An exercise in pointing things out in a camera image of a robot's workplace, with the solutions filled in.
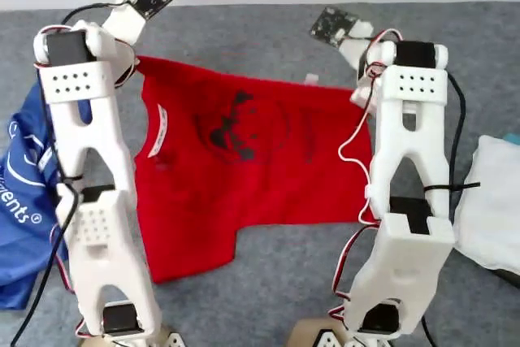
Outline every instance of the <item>black cable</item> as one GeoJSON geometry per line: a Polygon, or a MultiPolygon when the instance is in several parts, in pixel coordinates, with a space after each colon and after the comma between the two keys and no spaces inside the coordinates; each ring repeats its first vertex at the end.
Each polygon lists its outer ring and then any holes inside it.
{"type": "Polygon", "coordinates": [[[357,343],[359,343],[360,345],[362,345],[363,347],[368,347],[365,343],[363,343],[362,341],[360,341],[357,337],[354,336],[353,339],[354,339],[357,343]]]}
{"type": "Polygon", "coordinates": [[[424,334],[426,335],[426,338],[430,342],[431,347],[437,347],[437,344],[433,340],[433,337],[431,336],[430,330],[428,329],[428,325],[426,324],[426,317],[423,316],[421,318],[421,324],[422,324],[422,329],[424,330],[424,334]]]}
{"type": "Polygon", "coordinates": [[[47,131],[47,137],[49,139],[50,148],[52,150],[52,153],[54,157],[56,158],[56,165],[58,168],[58,172],[60,174],[59,179],[67,186],[67,188],[71,191],[73,196],[72,201],[72,207],[68,212],[67,217],[65,218],[65,221],[63,222],[63,226],[61,227],[58,238],[56,239],[56,242],[54,243],[52,247],[52,251],[50,251],[49,261],[47,262],[47,267],[45,268],[45,272],[43,273],[43,277],[41,278],[40,286],[38,286],[38,290],[36,292],[36,295],[34,297],[34,300],[32,301],[31,307],[29,308],[27,314],[25,315],[25,319],[22,322],[22,325],[20,325],[18,332],[15,334],[13,339],[11,340],[10,347],[16,347],[16,343],[18,342],[18,339],[22,336],[22,334],[25,331],[25,328],[27,328],[29,322],[31,321],[31,318],[34,315],[34,311],[38,307],[38,304],[41,300],[41,295],[43,294],[43,290],[45,289],[47,285],[47,280],[49,279],[50,272],[52,270],[52,266],[54,265],[54,258],[56,257],[56,254],[58,253],[59,246],[61,245],[63,241],[63,235],[65,234],[65,231],[67,230],[69,224],[72,221],[72,217],[76,213],[76,209],[78,207],[80,196],[78,192],[72,187],[70,183],[70,178],[67,178],[64,175],[63,167],[61,165],[61,162],[59,161],[59,157],[56,154],[56,148],[54,145],[54,131],[50,125],[50,120],[47,116],[47,104],[46,104],[46,98],[45,94],[43,92],[43,86],[41,84],[41,78],[40,78],[40,72],[37,71],[37,79],[38,83],[40,85],[40,95],[41,95],[41,108],[43,109],[43,117],[45,120],[45,129],[47,131]]]}
{"type": "MultiPolygon", "coordinates": [[[[457,160],[457,149],[458,144],[461,140],[462,128],[464,128],[464,121],[466,120],[466,98],[464,97],[464,93],[461,90],[461,87],[458,85],[457,81],[453,77],[453,75],[448,72],[449,82],[452,84],[455,93],[457,93],[460,113],[458,116],[457,127],[455,128],[455,135],[453,136],[452,150],[449,154],[449,184],[451,186],[455,185],[455,163],[457,160]]],[[[451,198],[453,195],[453,191],[450,192],[450,205],[451,198]]]]}
{"type": "Polygon", "coordinates": [[[61,24],[67,24],[67,22],[70,20],[70,18],[72,18],[76,14],[79,14],[82,11],[92,10],[94,8],[119,7],[126,3],[128,3],[127,0],[125,0],[124,2],[121,2],[121,3],[93,3],[93,4],[89,4],[87,6],[78,7],[75,10],[72,10],[71,12],[69,12],[65,16],[65,18],[62,19],[61,24]]]}

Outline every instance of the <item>dark graphic print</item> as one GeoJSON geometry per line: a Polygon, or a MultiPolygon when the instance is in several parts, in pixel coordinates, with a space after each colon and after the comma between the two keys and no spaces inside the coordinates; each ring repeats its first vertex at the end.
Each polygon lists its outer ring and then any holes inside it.
{"type": "Polygon", "coordinates": [[[278,102],[238,91],[231,104],[199,115],[197,130],[203,144],[227,163],[265,163],[288,139],[290,127],[278,102]]]}

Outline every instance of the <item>black zip tie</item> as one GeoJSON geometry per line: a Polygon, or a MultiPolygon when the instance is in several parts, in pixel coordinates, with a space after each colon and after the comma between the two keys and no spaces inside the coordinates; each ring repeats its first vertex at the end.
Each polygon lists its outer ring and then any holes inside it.
{"type": "Polygon", "coordinates": [[[466,183],[466,184],[434,184],[432,186],[425,186],[422,188],[424,192],[430,190],[449,190],[449,191],[462,191],[464,189],[472,189],[480,187],[480,182],[466,183]]]}

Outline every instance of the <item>blue bag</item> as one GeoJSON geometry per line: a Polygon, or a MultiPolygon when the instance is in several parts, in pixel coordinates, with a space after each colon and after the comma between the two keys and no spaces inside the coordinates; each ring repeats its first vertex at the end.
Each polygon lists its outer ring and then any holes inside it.
{"type": "MultiPolygon", "coordinates": [[[[90,122],[88,102],[80,103],[80,114],[90,122]]],[[[11,117],[7,131],[11,143],[0,159],[0,309],[23,309],[37,273],[49,260],[49,234],[57,223],[59,174],[38,83],[11,117]]],[[[67,256],[65,245],[58,253],[67,256]]]]}

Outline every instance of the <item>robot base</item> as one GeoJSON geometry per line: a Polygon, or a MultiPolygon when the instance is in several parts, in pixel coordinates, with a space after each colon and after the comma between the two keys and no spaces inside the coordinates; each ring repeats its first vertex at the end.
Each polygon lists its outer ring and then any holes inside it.
{"type": "Polygon", "coordinates": [[[323,318],[323,319],[303,319],[296,323],[292,329],[291,336],[285,347],[315,347],[322,330],[330,330],[334,333],[336,340],[343,347],[347,341],[345,328],[340,321],[323,318]]]}
{"type": "MultiPolygon", "coordinates": [[[[120,342],[119,345],[133,347],[134,344],[120,342]]],[[[178,333],[174,333],[171,329],[164,326],[161,327],[161,332],[156,341],[157,347],[185,347],[182,337],[178,333]]],[[[116,343],[110,342],[101,336],[96,336],[90,339],[84,339],[78,344],[78,347],[118,347],[116,343]]]]}

